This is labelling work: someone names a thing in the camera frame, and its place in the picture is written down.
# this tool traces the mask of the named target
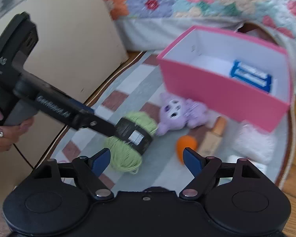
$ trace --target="pink storage box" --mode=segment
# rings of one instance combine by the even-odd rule
[[[229,30],[193,26],[158,57],[169,92],[204,102],[236,121],[271,132],[289,109],[292,88],[287,52],[270,42]],[[270,75],[270,93],[230,78],[234,60]]]

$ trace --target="checkered rug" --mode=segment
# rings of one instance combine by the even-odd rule
[[[124,71],[103,93],[92,106],[99,117],[116,124],[121,117],[130,111],[145,111],[159,122],[160,93],[165,91],[162,75],[156,56],[146,53],[136,64]],[[210,111],[208,127],[211,128],[220,114]],[[228,119],[228,125],[223,141],[215,156],[227,161],[235,154],[230,148],[239,124]],[[275,133],[278,136],[276,156],[268,165],[266,175],[273,181],[279,175],[287,146],[287,117],[284,117]],[[115,171],[108,166],[100,179],[117,191],[142,191],[150,186],[163,186],[180,192],[193,176],[184,165],[180,164],[175,152],[177,139],[185,134],[198,137],[198,129],[184,128],[170,131],[162,137],[155,137],[150,147],[143,155],[143,164],[136,175]],[[74,158],[85,155],[93,156],[103,148],[105,136],[90,129],[75,131],[70,129],[56,147],[52,158],[59,163],[70,162]],[[72,179],[64,179],[73,184]]]

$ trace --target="purple stuffed animal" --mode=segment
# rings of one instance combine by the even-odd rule
[[[156,135],[164,135],[169,130],[179,130],[185,127],[195,128],[204,125],[208,120],[205,104],[184,99],[164,92],[160,94],[162,107],[160,123]]]

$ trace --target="purple flower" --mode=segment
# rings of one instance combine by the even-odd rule
[[[172,15],[174,0],[127,0],[131,15],[139,18],[161,18]]]

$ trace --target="orange plastic object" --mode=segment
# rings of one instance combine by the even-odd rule
[[[184,164],[183,162],[183,150],[189,147],[192,150],[197,149],[197,140],[189,135],[181,136],[178,141],[176,142],[176,154],[178,156],[179,161]]]

